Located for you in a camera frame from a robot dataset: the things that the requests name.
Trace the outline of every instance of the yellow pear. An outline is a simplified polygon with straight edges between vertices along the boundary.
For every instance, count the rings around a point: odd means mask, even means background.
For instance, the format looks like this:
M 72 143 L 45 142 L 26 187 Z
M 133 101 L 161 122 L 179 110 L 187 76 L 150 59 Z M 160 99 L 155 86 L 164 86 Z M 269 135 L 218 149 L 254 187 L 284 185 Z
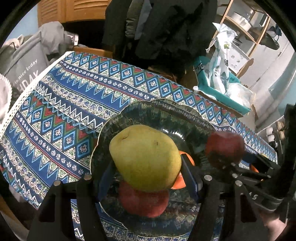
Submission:
M 124 129 L 111 140 L 109 150 L 124 180 L 141 191 L 171 188 L 181 169 L 174 141 L 149 126 Z

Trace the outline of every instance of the black jacket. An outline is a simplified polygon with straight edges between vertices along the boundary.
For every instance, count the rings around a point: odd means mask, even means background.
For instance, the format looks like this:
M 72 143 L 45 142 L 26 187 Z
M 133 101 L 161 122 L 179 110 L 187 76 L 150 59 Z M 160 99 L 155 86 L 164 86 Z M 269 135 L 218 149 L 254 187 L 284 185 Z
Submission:
M 154 0 L 136 55 L 156 59 L 160 53 L 177 58 L 205 54 L 215 33 L 216 12 L 217 0 Z
M 126 15 L 132 0 L 112 0 L 105 16 L 104 36 L 102 43 L 113 46 L 125 42 Z

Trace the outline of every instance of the table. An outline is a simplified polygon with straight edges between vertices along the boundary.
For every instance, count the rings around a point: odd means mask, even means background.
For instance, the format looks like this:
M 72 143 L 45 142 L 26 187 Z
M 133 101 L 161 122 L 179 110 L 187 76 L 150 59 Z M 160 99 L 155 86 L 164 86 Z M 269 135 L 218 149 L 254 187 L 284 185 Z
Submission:
M 57 179 L 73 182 L 89 162 L 106 121 L 138 100 L 167 98 L 196 109 L 217 131 L 239 133 L 246 150 L 276 161 L 276 152 L 233 114 L 159 75 L 96 55 L 67 52 L 22 93 L 0 132 L 0 169 L 7 181 L 38 208 Z M 72 216 L 83 238 L 75 203 Z M 107 235 L 131 239 L 103 226 Z

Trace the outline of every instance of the louvered door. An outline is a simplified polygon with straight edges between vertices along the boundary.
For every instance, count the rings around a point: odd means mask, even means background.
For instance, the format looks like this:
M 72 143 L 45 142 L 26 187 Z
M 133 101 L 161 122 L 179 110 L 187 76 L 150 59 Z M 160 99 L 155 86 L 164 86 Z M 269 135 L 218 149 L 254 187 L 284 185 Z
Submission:
M 41 0 L 38 3 L 38 25 L 66 21 L 66 0 Z
M 66 21 L 105 19 L 111 0 L 66 0 Z

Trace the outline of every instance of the red apple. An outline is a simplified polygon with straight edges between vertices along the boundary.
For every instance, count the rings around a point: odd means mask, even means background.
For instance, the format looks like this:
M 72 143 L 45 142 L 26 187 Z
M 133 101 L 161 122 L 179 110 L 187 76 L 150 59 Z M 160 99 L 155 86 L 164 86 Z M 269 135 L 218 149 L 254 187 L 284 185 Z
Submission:
M 244 140 L 237 133 L 213 132 L 207 140 L 205 154 L 210 164 L 219 169 L 232 162 L 238 164 L 244 155 Z
M 161 215 L 168 205 L 169 192 L 143 192 L 133 189 L 127 182 L 119 184 L 119 201 L 130 214 L 141 217 L 155 218 Z

